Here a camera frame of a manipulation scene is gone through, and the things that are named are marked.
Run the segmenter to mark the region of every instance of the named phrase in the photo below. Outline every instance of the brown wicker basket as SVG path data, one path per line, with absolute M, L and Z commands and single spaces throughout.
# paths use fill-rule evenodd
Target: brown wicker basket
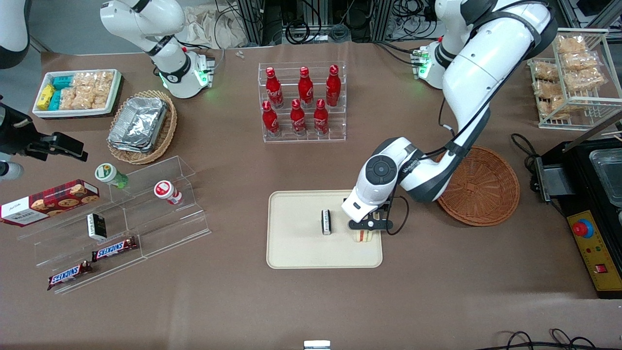
M 494 226 L 518 206 L 521 189 L 512 167 L 498 154 L 474 146 L 454 172 L 440 206 L 472 226 Z
M 164 154 L 164 152 L 166 152 L 166 149 L 169 147 L 170 142 L 173 140 L 175 127 L 177 127 L 177 111 L 175 111 L 175 106 L 173 105 L 173 101 L 170 99 L 170 97 L 160 91 L 143 91 L 135 94 L 132 97 L 157 97 L 165 101 L 169 105 L 169 109 L 166 111 L 166 115 L 164 116 L 165 120 L 162 123 L 162 128 L 160 129 L 158 139 L 155 142 L 155 148 L 149 153 L 137 153 L 121 151 L 120 149 L 116 149 L 108 144 L 108 149 L 110 149 L 110 152 L 113 154 L 113 156 L 120 161 L 125 161 L 136 165 L 151 163 L 156 159 L 160 158 Z M 121 114 L 121 110 L 123 109 L 123 107 L 125 107 L 125 104 L 128 101 L 129 98 L 125 102 L 123 102 L 123 104 L 117 110 L 116 114 L 114 115 L 112 125 L 110 126 L 110 130 L 113 129 L 114 124 L 119 119 L 119 114 Z

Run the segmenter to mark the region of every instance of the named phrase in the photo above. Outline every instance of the red bottle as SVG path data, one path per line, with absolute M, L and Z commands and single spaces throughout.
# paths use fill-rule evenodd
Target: red bottle
M 281 82 L 277 79 L 274 68 L 266 68 L 266 76 L 268 77 L 266 90 L 268 91 L 268 98 L 270 103 L 272 103 L 272 107 L 277 109 L 283 108 L 283 90 L 281 90 Z
M 325 108 L 324 100 L 321 98 L 317 100 L 315 106 L 315 113 L 313 113 L 315 132 L 320 136 L 324 136 L 328 133 L 328 111 Z
M 264 101 L 264 103 L 261 105 L 261 108 L 264 110 L 262 119 L 264 120 L 264 125 L 266 126 L 268 137 L 279 136 L 281 134 L 281 129 L 279 128 L 279 122 L 276 118 L 276 112 L 272 110 L 270 102 Z
M 309 78 L 309 68 L 300 68 L 300 80 L 298 81 L 298 94 L 302 102 L 302 108 L 313 106 L 313 82 Z
M 341 79 L 339 79 L 339 67 L 336 64 L 330 66 L 328 79 L 326 79 L 326 104 L 334 107 L 339 101 L 341 92 Z
M 300 109 L 300 100 L 295 98 L 292 100 L 292 111 L 289 113 L 292 118 L 292 127 L 296 136 L 305 136 L 307 134 L 307 125 L 305 124 L 305 112 Z

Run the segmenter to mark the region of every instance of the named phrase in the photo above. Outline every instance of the yellow panel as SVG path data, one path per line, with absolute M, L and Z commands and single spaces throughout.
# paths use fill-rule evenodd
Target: yellow panel
M 594 235 L 590 238 L 586 239 L 581 236 L 577 236 L 574 233 L 572 236 L 575 237 L 575 240 L 577 241 L 577 245 L 581 251 L 581 256 L 583 257 L 583 261 L 585 261 L 585 266 L 587 266 L 590 271 L 590 276 L 592 277 L 592 281 L 594 281 L 596 290 L 622 290 L 622 280 L 620 279 L 620 274 L 618 274 L 618 270 L 613 264 L 611 255 L 603 243 L 603 237 L 600 235 L 600 231 L 596 226 L 592 213 L 589 210 L 586 210 L 579 214 L 568 216 L 567 219 L 570 227 L 572 227 L 574 223 L 580 219 L 588 220 L 592 223 L 592 226 L 594 226 Z M 605 267 L 607 268 L 606 273 L 596 273 L 596 265 L 599 264 L 605 264 Z

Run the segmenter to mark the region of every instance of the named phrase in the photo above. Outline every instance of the brown tabletop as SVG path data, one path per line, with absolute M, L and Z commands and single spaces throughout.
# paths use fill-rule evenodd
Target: brown tabletop
M 469 227 L 436 203 L 413 203 L 404 230 L 383 238 L 378 268 L 273 270 L 266 264 L 272 192 L 351 189 L 386 138 L 406 136 L 429 151 L 450 134 L 437 125 L 442 92 L 415 81 L 406 64 L 371 44 L 243 51 L 244 59 L 227 51 L 213 88 L 174 99 L 179 123 L 161 158 L 179 155 L 196 170 L 195 193 L 213 233 L 59 296 L 45 291 L 48 270 L 35 268 L 33 246 L 16 240 L 20 229 L 3 225 L 2 348 L 294 349 L 329 339 L 334 349 L 468 350 L 503 344 L 502 331 L 550 341 L 554 327 L 598 346 L 622 346 L 622 302 L 596 299 L 565 219 L 529 190 L 525 154 L 510 141 L 510 133 L 522 133 L 544 153 L 579 135 L 536 126 L 525 68 L 494 98 L 476 142 L 516 171 L 521 200 L 509 220 Z M 346 61 L 348 139 L 264 144 L 258 63 L 321 60 Z M 103 68 L 123 73 L 122 101 L 164 89 L 144 54 L 43 56 L 44 72 Z M 448 108 L 443 114 L 455 124 Z M 110 118 L 36 120 L 41 132 L 64 131 L 84 142 L 88 162 L 15 157 L 26 173 L 0 183 L 0 202 L 76 178 L 95 181 L 93 170 L 105 161 L 125 173 L 139 169 L 110 155 L 109 124 Z

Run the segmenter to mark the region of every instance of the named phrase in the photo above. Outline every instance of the foil container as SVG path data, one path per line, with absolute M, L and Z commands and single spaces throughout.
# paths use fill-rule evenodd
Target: foil container
M 159 98 L 132 97 L 108 135 L 108 142 L 123 151 L 148 153 L 155 145 L 168 106 Z

